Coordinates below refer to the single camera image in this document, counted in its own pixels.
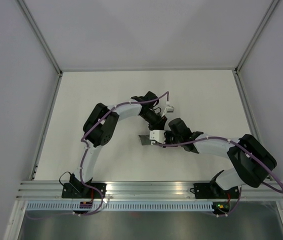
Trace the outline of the grey cloth napkin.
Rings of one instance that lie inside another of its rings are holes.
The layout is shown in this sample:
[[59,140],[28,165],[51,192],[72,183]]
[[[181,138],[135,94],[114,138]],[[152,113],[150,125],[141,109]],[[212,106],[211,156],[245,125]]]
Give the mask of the grey cloth napkin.
[[140,143],[142,146],[150,146],[153,145],[155,142],[150,139],[150,135],[139,135]]

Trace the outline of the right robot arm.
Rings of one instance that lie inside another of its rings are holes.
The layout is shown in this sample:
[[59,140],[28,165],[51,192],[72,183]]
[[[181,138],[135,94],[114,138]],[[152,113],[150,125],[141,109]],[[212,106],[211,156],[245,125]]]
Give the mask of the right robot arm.
[[231,161],[231,169],[218,172],[209,182],[209,190],[214,197],[220,198],[228,190],[242,185],[258,188],[263,184],[283,193],[283,189],[265,182],[268,171],[272,171],[277,162],[254,136],[245,134],[241,138],[227,139],[201,131],[192,132],[181,118],[170,121],[168,126],[170,130],[164,134],[166,145],[181,146],[187,152],[211,154]]

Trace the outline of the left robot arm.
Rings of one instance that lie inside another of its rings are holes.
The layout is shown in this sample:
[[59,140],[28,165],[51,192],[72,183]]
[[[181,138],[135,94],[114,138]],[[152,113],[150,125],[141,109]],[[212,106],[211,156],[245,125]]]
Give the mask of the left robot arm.
[[148,91],[144,96],[133,96],[128,101],[105,105],[98,103],[85,124],[83,125],[83,137],[81,142],[85,144],[84,154],[77,170],[70,175],[69,183],[73,192],[79,198],[86,198],[91,192],[89,185],[93,179],[93,171],[97,158],[103,146],[112,138],[118,122],[130,117],[139,116],[148,123],[148,129],[163,130],[167,117],[156,113],[154,107],[160,99],[166,97],[169,101],[169,92],[156,96]]

